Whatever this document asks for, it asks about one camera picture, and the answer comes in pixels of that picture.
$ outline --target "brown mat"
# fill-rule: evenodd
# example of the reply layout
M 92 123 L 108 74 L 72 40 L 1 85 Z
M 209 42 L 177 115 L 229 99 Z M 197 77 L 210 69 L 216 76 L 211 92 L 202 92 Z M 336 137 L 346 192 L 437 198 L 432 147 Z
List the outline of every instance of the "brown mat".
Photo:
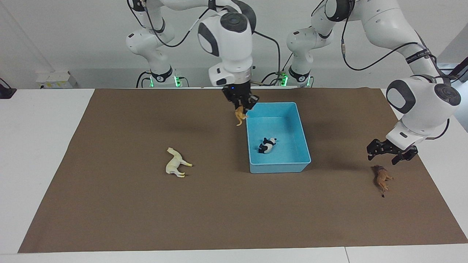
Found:
M 367 160 L 396 118 L 380 90 L 256 91 L 294 101 L 313 158 L 249 173 L 245 126 L 220 90 L 96 90 L 19 252 L 466 243 L 417 157 Z M 178 150 L 193 167 L 165 173 Z M 395 177 L 380 197 L 372 165 Z

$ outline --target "white toy animal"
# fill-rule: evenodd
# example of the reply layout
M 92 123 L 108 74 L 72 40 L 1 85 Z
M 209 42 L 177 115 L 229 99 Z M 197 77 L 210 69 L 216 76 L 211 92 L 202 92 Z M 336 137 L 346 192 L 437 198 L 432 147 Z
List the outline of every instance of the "white toy animal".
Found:
M 172 160 L 166 165 L 166 173 L 168 174 L 174 174 L 176 175 L 177 177 L 180 177 L 180 178 L 184 178 L 185 177 L 185 173 L 181 173 L 177 170 L 177 168 L 179 168 L 179 165 L 183 164 L 183 165 L 186 165 L 186 166 L 193 166 L 192 164 L 184 161 L 182 159 L 182 155 L 180 155 L 180 153 L 178 153 L 176 150 L 174 150 L 173 148 L 169 147 L 168 148 L 168 153 L 172 154 L 174 157 L 172 158 Z
M 276 144 L 276 138 L 263 139 L 263 143 L 258 147 L 258 153 L 269 153 L 273 149 L 273 145 Z

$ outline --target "robotic arm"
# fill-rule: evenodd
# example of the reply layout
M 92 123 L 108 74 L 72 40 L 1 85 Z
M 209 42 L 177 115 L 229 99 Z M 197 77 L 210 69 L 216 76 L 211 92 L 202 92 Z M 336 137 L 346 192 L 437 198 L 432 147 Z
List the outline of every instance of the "robotic arm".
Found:
M 161 84 L 171 83 L 174 71 L 167 56 L 157 50 L 174 39 L 174 30 L 161 15 L 161 7 L 186 10 L 208 7 L 216 12 L 200 22 L 198 40 L 203 50 L 221 62 L 208 71 L 214 86 L 224 85 L 223 93 L 235 108 L 251 110 L 258 97 L 250 91 L 252 69 L 252 34 L 256 15 L 252 8 L 238 0 L 127 0 L 142 29 L 127 37 L 129 49 L 147 59 L 152 76 Z
M 413 75 L 393 81 L 387 101 L 403 114 L 384 142 L 378 139 L 367 147 L 369 160 L 376 155 L 396 154 L 395 165 L 417 154 L 416 144 L 428 139 L 434 129 L 456 111 L 460 94 L 437 68 L 429 49 L 404 18 L 396 0 L 324 0 L 312 14 L 312 26 L 289 34 L 288 48 L 294 59 L 288 74 L 300 86 L 307 81 L 313 62 L 309 51 L 333 40 L 337 22 L 360 20 L 369 41 L 402 54 Z M 342 53 L 346 49 L 342 41 Z

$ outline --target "blue bin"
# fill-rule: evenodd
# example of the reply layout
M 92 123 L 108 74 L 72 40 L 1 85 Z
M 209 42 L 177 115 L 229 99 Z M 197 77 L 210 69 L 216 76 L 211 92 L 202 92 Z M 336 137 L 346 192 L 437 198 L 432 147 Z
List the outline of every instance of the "blue bin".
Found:
M 257 103 L 247 116 L 251 173 L 298 173 L 311 162 L 296 103 Z M 264 138 L 278 139 L 267 154 L 258 152 Z

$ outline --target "white wall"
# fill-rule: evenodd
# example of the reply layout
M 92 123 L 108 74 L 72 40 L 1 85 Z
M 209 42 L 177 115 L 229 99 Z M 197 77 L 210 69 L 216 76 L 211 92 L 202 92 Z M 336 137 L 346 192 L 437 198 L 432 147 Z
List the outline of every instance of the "white wall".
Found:
M 0 0 L 13 15 L 34 45 L 55 70 L 70 70 L 81 88 L 133 87 L 146 61 L 125 46 L 128 34 L 139 28 L 125 0 Z M 282 61 L 289 56 L 285 39 L 290 31 L 308 27 L 310 13 L 319 0 L 245 0 L 257 14 L 257 30 L 281 43 Z M 468 22 L 466 0 L 401 0 L 407 20 L 439 55 Z M 164 8 L 163 15 L 180 39 L 204 8 L 183 12 Z M 16 36 L 0 17 L 0 75 L 16 88 L 36 88 L 34 72 L 47 68 Z M 343 23 L 335 27 L 337 38 Z M 371 45 L 360 22 L 350 22 L 346 35 L 347 58 L 352 65 L 366 66 L 388 50 Z M 209 86 L 207 68 L 218 62 L 201 50 L 196 34 L 177 49 L 161 48 L 171 64 L 192 86 Z M 340 41 L 312 51 L 315 58 L 315 86 L 384 88 L 398 77 L 411 72 L 399 54 L 376 67 L 354 72 L 345 67 Z M 276 48 L 272 42 L 254 36 L 254 74 L 260 80 L 275 71 Z

